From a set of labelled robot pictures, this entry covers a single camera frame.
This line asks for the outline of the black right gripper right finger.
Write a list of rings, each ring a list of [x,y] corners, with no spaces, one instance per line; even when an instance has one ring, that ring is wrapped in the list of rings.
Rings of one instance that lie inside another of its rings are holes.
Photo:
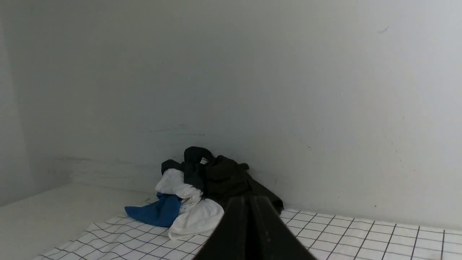
[[[315,260],[265,196],[251,197],[252,260]]]

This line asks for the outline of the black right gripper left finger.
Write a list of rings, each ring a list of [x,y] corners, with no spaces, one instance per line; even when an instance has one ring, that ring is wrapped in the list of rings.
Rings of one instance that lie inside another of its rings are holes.
[[[249,200],[232,198],[210,238],[195,255],[195,260],[244,260],[246,257]]]

